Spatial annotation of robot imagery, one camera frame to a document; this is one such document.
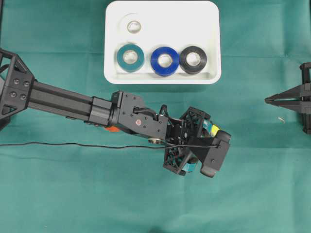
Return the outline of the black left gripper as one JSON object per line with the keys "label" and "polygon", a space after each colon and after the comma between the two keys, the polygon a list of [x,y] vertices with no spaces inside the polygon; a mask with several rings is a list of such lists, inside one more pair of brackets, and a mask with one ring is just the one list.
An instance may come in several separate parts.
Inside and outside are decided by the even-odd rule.
{"label": "black left gripper", "polygon": [[161,106],[159,114],[168,118],[163,167],[181,176],[193,172],[211,149],[210,135],[204,127],[210,115],[189,107],[180,118],[172,118],[166,105]]}

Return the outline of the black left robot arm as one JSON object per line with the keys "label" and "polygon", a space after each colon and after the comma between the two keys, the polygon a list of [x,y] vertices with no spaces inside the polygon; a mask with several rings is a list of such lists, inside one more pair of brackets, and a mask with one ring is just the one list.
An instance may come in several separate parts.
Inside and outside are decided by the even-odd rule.
{"label": "black left robot arm", "polygon": [[131,93],[117,91],[111,99],[89,97],[38,82],[22,59],[15,53],[1,50],[1,59],[9,63],[0,66],[6,77],[0,81],[0,126],[6,127],[13,115],[32,108],[106,129],[147,138],[164,145],[164,167],[185,175],[189,162],[201,162],[202,174],[212,177],[207,166],[208,154],[219,144],[203,128],[209,115],[189,108],[180,119],[169,116],[167,106],[159,112],[146,107],[143,99]]}

